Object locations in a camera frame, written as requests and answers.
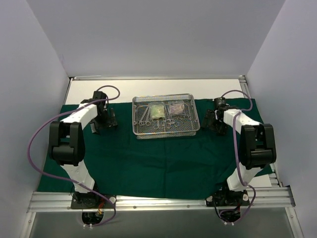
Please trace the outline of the steel haemostat clamp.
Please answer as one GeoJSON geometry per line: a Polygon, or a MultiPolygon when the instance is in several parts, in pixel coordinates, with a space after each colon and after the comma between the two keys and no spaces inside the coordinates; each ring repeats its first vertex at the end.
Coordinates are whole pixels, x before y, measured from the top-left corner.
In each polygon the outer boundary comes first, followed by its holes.
{"type": "Polygon", "coordinates": [[[185,119],[192,120],[192,116],[190,115],[188,109],[189,108],[187,104],[181,105],[181,111],[176,112],[176,114],[174,114],[173,117],[177,119],[181,119],[181,120],[185,120],[185,119]]]}

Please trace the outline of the purple packet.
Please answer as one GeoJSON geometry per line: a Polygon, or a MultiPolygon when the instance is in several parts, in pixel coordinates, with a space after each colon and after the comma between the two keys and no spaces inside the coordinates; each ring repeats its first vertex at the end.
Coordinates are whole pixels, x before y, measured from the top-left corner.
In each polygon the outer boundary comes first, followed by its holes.
{"type": "Polygon", "coordinates": [[[182,100],[170,101],[168,103],[169,113],[171,116],[185,115],[185,103],[182,100]]]}

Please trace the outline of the steel mesh instrument tray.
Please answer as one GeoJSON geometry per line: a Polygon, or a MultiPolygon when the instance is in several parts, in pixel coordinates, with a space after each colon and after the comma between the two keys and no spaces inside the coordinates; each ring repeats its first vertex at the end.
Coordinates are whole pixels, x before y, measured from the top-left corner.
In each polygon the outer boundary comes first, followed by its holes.
{"type": "Polygon", "coordinates": [[[174,94],[174,95],[159,95],[159,96],[140,96],[132,99],[132,130],[138,139],[154,139],[180,136],[194,136],[200,129],[199,117],[196,109],[196,104],[193,95],[191,94],[174,94]],[[170,115],[168,103],[170,101],[184,101],[188,105],[188,111],[192,116],[192,120],[181,120],[170,115]],[[165,118],[173,119],[180,123],[179,127],[154,129],[156,119],[151,119],[149,115],[148,124],[144,126],[134,125],[134,114],[137,106],[149,106],[151,102],[163,102],[165,105],[165,118]]]}

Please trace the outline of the steel forceps clamp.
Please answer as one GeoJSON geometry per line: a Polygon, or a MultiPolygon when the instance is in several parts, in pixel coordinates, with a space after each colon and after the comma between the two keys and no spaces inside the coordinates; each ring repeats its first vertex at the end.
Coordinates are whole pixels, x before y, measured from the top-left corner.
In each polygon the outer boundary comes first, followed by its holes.
{"type": "Polygon", "coordinates": [[[157,119],[154,122],[154,129],[179,127],[180,123],[173,119],[157,119]]]}

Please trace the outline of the green surgical drape cloth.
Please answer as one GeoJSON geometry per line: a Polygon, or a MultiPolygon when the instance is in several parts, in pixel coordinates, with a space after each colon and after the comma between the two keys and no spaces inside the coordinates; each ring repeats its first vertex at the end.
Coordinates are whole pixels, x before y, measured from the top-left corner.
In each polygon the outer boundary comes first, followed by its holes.
{"type": "Polygon", "coordinates": [[[84,162],[100,193],[176,199],[203,199],[234,172],[233,130],[209,129],[194,136],[137,139],[131,103],[112,104],[117,128],[83,131],[84,162]]]}

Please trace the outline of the green packet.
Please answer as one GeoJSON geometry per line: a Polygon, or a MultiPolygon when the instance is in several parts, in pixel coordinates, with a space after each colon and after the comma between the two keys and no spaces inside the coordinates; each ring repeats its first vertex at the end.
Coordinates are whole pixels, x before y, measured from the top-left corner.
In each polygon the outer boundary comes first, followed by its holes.
{"type": "Polygon", "coordinates": [[[163,102],[151,102],[149,103],[151,119],[163,119],[165,118],[165,105],[163,102]]]}

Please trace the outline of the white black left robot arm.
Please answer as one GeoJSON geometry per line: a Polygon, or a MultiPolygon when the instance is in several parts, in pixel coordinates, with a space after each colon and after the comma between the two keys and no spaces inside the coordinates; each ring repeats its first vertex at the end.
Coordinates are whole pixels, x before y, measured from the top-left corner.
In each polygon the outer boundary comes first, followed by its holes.
{"type": "Polygon", "coordinates": [[[99,204],[100,195],[95,180],[84,162],[86,146],[83,130],[91,127],[93,134],[100,129],[117,126],[114,113],[108,113],[108,96],[98,94],[81,102],[77,109],[67,113],[64,119],[50,123],[48,154],[60,165],[74,185],[77,198],[89,208],[99,204]]]}

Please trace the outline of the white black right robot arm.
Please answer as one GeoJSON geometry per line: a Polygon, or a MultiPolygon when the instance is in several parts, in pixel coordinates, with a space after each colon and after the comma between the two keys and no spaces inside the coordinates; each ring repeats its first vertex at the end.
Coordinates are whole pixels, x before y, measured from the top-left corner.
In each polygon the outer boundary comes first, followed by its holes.
{"type": "Polygon", "coordinates": [[[260,123],[235,108],[207,110],[201,128],[208,128],[218,135],[233,130],[236,169],[227,179],[227,188],[220,192],[220,199],[230,205],[244,191],[251,180],[268,165],[276,161],[276,145],[273,126],[260,123]]]}

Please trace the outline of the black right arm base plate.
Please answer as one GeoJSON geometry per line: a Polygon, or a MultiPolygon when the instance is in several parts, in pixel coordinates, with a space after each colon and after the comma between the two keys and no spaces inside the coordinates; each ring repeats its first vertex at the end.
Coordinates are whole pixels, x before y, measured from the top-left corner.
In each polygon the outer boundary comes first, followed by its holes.
{"type": "Polygon", "coordinates": [[[247,206],[250,204],[249,196],[246,190],[243,191],[231,191],[231,190],[219,190],[215,194],[205,199],[208,207],[237,207],[247,206]]]}

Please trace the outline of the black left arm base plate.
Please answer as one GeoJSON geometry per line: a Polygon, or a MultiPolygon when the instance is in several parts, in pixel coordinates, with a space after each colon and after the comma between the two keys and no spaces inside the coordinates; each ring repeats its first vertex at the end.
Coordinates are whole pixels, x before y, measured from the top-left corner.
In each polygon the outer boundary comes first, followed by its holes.
{"type": "Polygon", "coordinates": [[[99,209],[99,208],[113,208],[116,203],[115,195],[103,194],[108,200],[96,195],[95,193],[79,193],[74,192],[71,199],[71,209],[99,209]]]}

